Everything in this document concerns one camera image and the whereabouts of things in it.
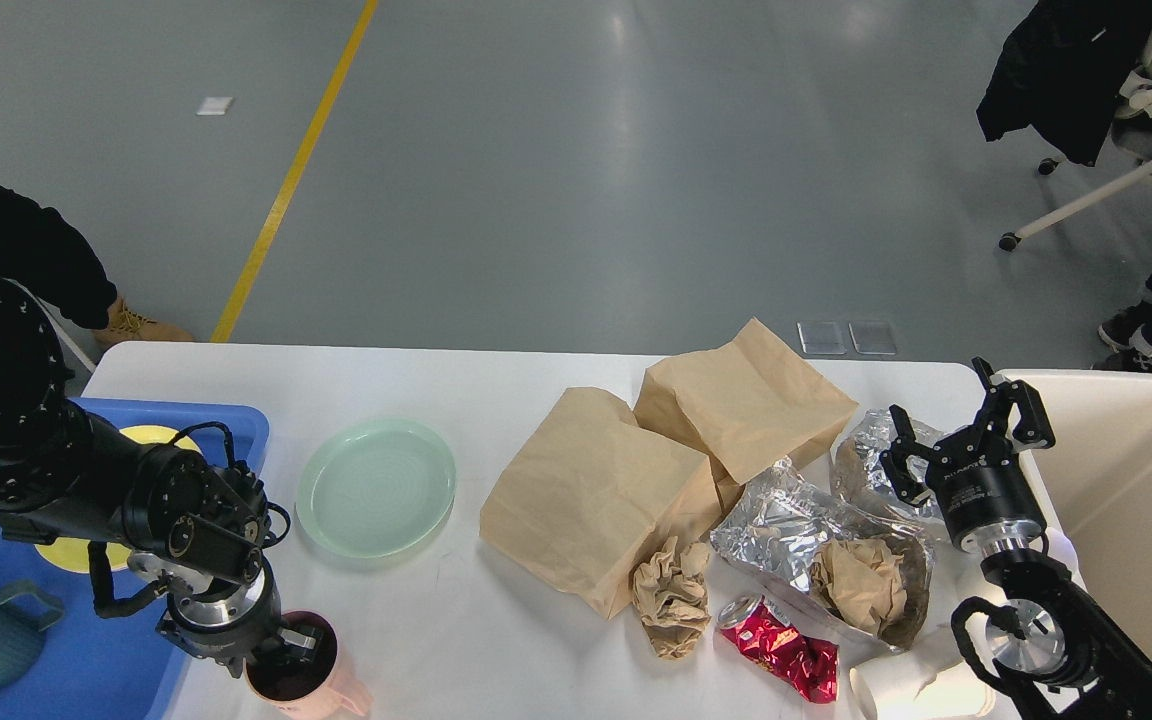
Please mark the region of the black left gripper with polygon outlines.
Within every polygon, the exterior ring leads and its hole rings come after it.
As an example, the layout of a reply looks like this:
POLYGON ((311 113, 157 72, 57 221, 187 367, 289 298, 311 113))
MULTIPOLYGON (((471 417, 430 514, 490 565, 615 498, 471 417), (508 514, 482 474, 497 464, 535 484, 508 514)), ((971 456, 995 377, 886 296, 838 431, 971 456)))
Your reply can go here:
POLYGON ((223 666, 242 679, 247 664, 257 670, 303 669, 325 647, 321 617, 283 617, 273 571, 262 570, 250 585, 214 582, 202 594, 166 597, 156 632, 195 659, 223 666))

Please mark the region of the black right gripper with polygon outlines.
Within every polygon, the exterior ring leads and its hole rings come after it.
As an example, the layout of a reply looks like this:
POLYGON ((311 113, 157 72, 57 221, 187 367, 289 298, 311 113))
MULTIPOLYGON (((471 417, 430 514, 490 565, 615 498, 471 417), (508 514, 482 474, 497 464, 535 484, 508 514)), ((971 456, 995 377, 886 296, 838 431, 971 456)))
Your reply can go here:
POLYGON ((980 409, 970 424, 972 464, 955 468, 938 461, 938 450, 916 438, 904 407, 893 404, 896 434, 879 454, 879 465, 899 500, 911 507, 927 503, 932 491, 915 479, 909 460, 919 457, 934 467, 934 497, 956 550, 1025 548, 1046 532, 1047 524, 1021 473, 1020 454, 1055 446, 1055 430, 1038 389, 998 373, 983 357, 973 357, 972 367, 984 388, 980 409))

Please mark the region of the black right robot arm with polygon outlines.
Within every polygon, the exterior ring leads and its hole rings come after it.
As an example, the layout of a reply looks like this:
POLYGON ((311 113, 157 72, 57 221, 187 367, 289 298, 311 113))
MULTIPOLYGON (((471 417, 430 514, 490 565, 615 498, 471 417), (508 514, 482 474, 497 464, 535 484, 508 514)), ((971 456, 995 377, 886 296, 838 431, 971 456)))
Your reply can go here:
POLYGON ((1073 571, 1036 541, 1046 538, 1020 455, 1056 442, 1041 393, 973 357, 984 396, 972 423, 923 445, 904 407, 879 464, 896 497, 937 502, 954 547, 977 552, 1005 602, 969 596, 952 634, 970 670, 1009 697, 1024 719, 1152 719, 1152 661, 1101 609, 1073 571))

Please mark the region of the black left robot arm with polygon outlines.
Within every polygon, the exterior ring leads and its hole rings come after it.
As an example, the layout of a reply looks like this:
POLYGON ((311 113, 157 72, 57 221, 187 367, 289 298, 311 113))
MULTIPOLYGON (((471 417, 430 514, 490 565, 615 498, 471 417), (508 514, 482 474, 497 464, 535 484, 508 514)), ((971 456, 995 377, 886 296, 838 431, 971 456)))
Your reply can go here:
POLYGON ((279 537, 264 483, 215 420, 223 465, 168 442, 142 445, 65 395, 50 314, 0 276, 0 529, 6 541, 88 541, 93 611, 127 617, 156 600, 157 632, 238 676, 306 670, 324 629, 283 616, 265 552, 279 537))

